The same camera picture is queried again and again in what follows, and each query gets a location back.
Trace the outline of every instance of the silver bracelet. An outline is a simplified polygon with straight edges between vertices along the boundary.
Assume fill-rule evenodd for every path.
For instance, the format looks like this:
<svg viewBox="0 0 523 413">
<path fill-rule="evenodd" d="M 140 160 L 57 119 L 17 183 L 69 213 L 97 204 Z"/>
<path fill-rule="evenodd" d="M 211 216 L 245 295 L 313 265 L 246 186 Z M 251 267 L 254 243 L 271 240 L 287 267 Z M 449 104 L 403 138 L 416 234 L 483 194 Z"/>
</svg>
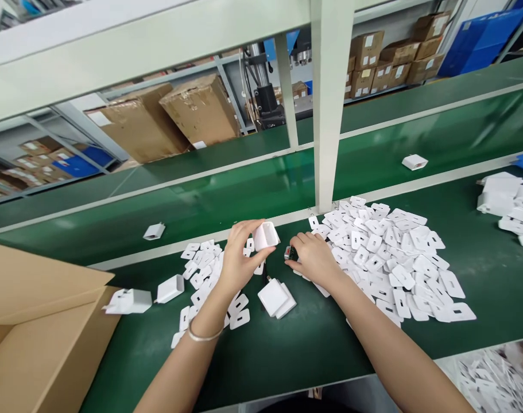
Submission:
<svg viewBox="0 0 523 413">
<path fill-rule="evenodd" d="M 211 337 L 198 337 L 196 334 L 194 334 L 194 333 L 192 332 L 192 322 L 193 322 L 193 321 L 194 321 L 194 318 L 191 320 L 191 322 L 190 322 L 189 325 L 188 325 L 188 335 L 189 335 L 189 337 L 190 337 L 191 339 L 193 339 L 194 341 L 198 341 L 198 342 L 211 341 L 211 340 L 213 340 L 213 339 L 215 339 L 215 338 L 218 338 L 218 337 L 221 335 L 221 333 L 223 333 L 223 329 L 224 329 L 224 327 L 221 328 L 221 330 L 219 331 L 219 333 L 217 333 L 217 334 L 214 335 L 214 336 L 211 336 Z"/>
</svg>

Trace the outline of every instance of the hand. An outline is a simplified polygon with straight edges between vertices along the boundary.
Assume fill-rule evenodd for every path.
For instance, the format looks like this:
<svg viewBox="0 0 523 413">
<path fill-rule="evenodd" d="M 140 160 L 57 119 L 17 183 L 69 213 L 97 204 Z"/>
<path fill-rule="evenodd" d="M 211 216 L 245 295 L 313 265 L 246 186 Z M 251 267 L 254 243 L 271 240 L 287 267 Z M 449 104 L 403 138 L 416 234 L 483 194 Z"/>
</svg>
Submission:
<svg viewBox="0 0 523 413">
<path fill-rule="evenodd" d="M 275 250 L 275 247 L 264 248 L 249 258 L 243 254 L 246 240 L 264 221 L 241 221 L 231 228 L 223 256 L 223 270 L 217 282 L 231 297 L 248 284 L 255 269 Z"/>
<path fill-rule="evenodd" d="M 294 260 L 284 263 L 325 290 L 330 291 L 332 283 L 345 275 L 319 234 L 300 232 L 290 240 L 290 245 L 296 249 L 301 263 Z"/>
</svg>

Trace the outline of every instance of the person's right hand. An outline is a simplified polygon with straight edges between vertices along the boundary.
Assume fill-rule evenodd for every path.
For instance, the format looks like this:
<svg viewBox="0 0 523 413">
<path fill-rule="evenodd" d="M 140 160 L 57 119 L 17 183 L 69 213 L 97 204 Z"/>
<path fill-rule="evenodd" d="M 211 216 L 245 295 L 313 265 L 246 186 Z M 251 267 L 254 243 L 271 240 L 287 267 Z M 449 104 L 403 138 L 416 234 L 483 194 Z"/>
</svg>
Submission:
<svg viewBox="0 0 523 413">
<path fill-rule="evenodd" d="M 336 280 L 345 275 L 319 234 L 300 232 L 290 240 L 290 245 L 296 249 L 301 263 L 287 260 L 285 264 L 322 288 L 329 290 Z"/>
</svg>

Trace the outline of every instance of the cardboard box flap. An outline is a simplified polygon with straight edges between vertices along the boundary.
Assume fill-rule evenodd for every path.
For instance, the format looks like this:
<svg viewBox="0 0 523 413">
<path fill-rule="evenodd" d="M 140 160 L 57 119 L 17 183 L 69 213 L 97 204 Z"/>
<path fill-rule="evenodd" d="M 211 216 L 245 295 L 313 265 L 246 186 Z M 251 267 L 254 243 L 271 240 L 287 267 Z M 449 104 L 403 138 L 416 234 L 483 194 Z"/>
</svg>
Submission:
<svg viewBox="0 0 523 413">
<path fill-rule="evenodd" d="M 38 308 L 50 305 L 62 311 L 76 305 L 76 296 L 87 297 L 90 302 L 93 295 L 88 293 L 103 287 L 113 276 L 0 246 L 0 319 L 19 314 L 20 322 L 32 320 L 45 315 Z M 61 304 L 65 300 L 68 306 Z"/>
<path fill-rule="evenodd" d="M 198 79 L 194 79 L 188 82 L 185 82 L 179 86 L 177 86 L 175 89 L 170 91 L 168 94 L 166 94 L 161 100 L 160 104 L 163 105 L 165 102 L 171 100 L 175 96 L 179 96 L 182 93 L 187 93 L 192 90 L 201 90 L 205 89 L 207 87 L 210 87 L 213 82 L 215 82 L 217 79 L 217 74 L 213 73 L 208 76 L 202 76 Z"/>
</svg>

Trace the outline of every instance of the cable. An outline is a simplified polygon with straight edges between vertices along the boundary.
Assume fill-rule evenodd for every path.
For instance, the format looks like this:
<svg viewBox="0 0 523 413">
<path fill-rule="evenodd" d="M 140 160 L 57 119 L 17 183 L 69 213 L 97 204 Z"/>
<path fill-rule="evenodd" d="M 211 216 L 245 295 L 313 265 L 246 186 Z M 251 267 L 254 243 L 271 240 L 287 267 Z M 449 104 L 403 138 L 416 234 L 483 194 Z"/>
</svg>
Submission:
<svg viewBox="0 0 523 413">
<path fill-rule="evenodd" d="M 240 82 L 242 83 L 242 92 L 244 93 L 244 97 L 246 98 L 246 109 L 248 110 L 248 114 L 250 115 L 250 120 L 251 120 L 252 124 L 254 125 L 255 131 L 257 132 L 257 127 L 255 126 L 254 115 L 251 112 L 251 107 L 250 107 L 250 106 L 254 105 L 254 100 L 250 96 L 251 104 L 248 103 L 249 92 L 246 92 L 246 85 L 244 84 L 244 73 L 242 72 L 242 53 L 243 53 L 242 48 L 240 48 L 240 51 L 238 52 L 238 68 L 240 71 Z"/>
</svg>

